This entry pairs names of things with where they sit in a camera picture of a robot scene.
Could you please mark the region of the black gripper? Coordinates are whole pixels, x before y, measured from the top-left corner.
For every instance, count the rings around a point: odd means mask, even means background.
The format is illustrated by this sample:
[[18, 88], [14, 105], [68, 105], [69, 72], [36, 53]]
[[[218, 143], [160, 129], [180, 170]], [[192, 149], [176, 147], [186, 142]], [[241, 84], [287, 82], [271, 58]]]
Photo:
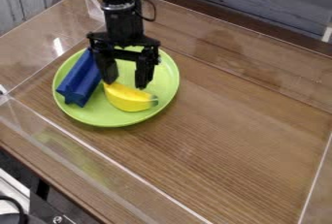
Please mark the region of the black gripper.
[[160, 43], [146, 36], [142, 16], [142, 4], [131, 2], [119, 5], [101, 4], [105, 31], [88, 33], [93, 58], [107, 84], [112, 84], [119, 76], [113, 49], [142, 47], [136, 59], [135, 86], [144, 89], [152, 80], [154, 67], [159, 64], [158, 48]]

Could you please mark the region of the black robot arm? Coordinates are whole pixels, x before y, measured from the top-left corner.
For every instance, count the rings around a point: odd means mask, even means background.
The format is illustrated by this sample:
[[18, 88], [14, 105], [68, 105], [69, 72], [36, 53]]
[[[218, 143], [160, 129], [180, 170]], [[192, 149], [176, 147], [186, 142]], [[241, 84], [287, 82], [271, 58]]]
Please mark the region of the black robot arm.
[[144, 34], [143, 21], [155, 21], [155, 17], [143, 16], [142, 1], [103, 0], [105, 31], [87, 34], [103, 81], [111, 84], [119, 77], [116, 59], [133, 61], [138, 89], [144, 89], [152, 80], [160, 46], [160, 42]]

